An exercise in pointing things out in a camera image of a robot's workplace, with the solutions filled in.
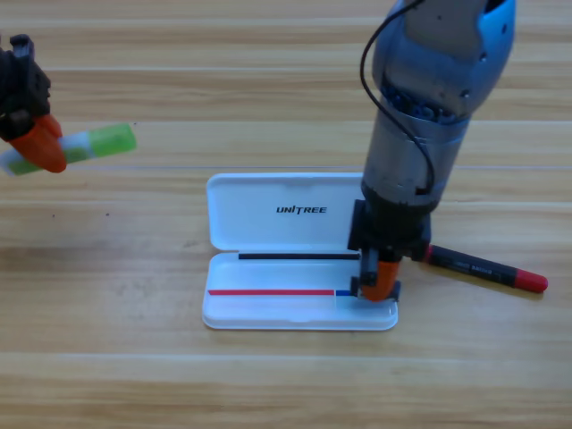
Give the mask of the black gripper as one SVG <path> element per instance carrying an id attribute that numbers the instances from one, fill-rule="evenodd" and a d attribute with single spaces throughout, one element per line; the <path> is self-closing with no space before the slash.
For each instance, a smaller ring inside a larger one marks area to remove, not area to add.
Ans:
<path id="1" fill-rule="evenodd" d="M 359 254 L 358 274 L 351 278 L 363 298 L 372 302 L 389 299 L 405 257 L 423 259 L 431 240 L 431 220 L 410 208 L 376 212 L 364 199 L 354 202 L 348 249 Z"/>
<path id="2" fill-rule="evenodd" d="M 50 113 L 51 81 L 35 62 L 26 34 L 10 37 L 1 50 L 1 139 L 36 167 L 62 172 L 67 166 L 59 138 L 60 123 Z"/>

